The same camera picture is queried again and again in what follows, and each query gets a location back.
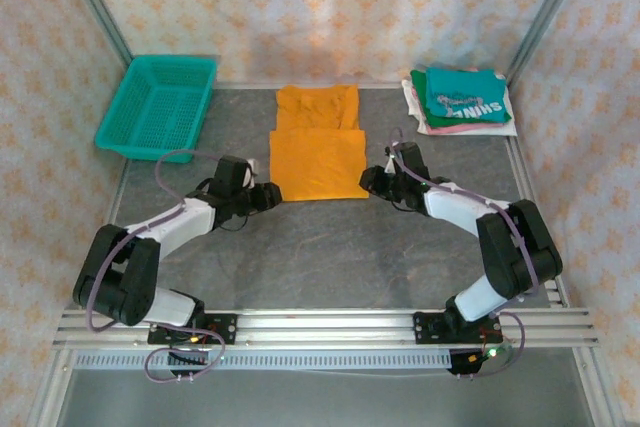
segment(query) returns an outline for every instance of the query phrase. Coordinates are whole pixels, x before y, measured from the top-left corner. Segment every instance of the patterned wall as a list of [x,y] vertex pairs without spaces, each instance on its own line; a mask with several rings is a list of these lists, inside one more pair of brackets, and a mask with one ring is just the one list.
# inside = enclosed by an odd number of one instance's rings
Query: patterned wall
[[566,0],[515,92],[540,203],[577,305],[595,311],[640,422],[640,1]]
[[123,74],[83,0],[0,0],[0,425],[24,425],[120,160],[93,135]]
[[106,0],[135,54],[217,54],[235,82],[505,70],[542,0]]

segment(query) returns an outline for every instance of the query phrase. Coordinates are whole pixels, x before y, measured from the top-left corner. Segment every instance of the teal plastic basket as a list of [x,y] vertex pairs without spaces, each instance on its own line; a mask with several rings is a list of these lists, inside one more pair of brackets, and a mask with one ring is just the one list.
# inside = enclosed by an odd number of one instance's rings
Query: teal plastic basket
[[[196,146],[213,93],[216,63],[174,55],[136,57],[96,134],[96,145],[129,159],[158,160]],[[169,157],[186,163],[191,155]]]

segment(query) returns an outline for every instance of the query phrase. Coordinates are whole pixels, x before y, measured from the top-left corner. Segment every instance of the metal frame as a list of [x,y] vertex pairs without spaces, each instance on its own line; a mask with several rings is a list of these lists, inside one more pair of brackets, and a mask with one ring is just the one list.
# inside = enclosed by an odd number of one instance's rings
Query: metal frame
[[[132,60],[131,51],[104,1],[86,1],[123,63],[128,65]],[[507,71],[511,88],[518,81],[562,1],[543,2]],[[384,84],[370,87],[396,86]],[[531,178],[527,173],[517,139],[508,138],[505,144],[520,194],[535,200]],[[123,165],[113,205],[106,215],[107,221],[115,219],[126,183],[128,165],[128,162]],[[560,277],[555,281],[546,282],[544,286],[552,308],[510,309],[521,316],[527,329],[527,348],[571,348],[594,424],[623,425],[622,413],[612,383],[603,367],[600,349],[594,348],[598,347],[599,343],[588,309],[570,308],[566,288]],[[413,312],[414,310],[349,309],[241,311],[238,312],[236,345],[228,348],[230,352],[262,352],[265,355],[283,350],[304,352],[318,349],[409,352],[416,348],[412,330]],[[118,326],[96,336],[85,330],[84,314],[81,310],[67,310],[63,314],[44,381],[38,390],[28,419],[29,426],[48,427],[57,424],[79,351],[152,350],[146,344],[147,327]],[[506,317],[501,320],[505,334],[519,339],[520,331],[514,322]],[[430,349],[450,347],[461,346],[429,346]]]

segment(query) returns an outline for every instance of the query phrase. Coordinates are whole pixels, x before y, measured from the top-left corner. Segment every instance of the yellow cloth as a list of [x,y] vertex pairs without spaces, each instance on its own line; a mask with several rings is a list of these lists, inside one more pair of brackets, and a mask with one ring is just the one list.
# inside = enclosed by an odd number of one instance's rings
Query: yellow cloth
[[271,181],[286,201],[366,199],[360,176],[367,168],[362,130],[274,130]]
[[285,201],[366,199],[364,131],[358,130],[358,87],[278,91],[271,132],[271,181]]
[[287,85],[278,91],[276,99],[276,130],[360,128],[357,85],[334,85],[326,89]]

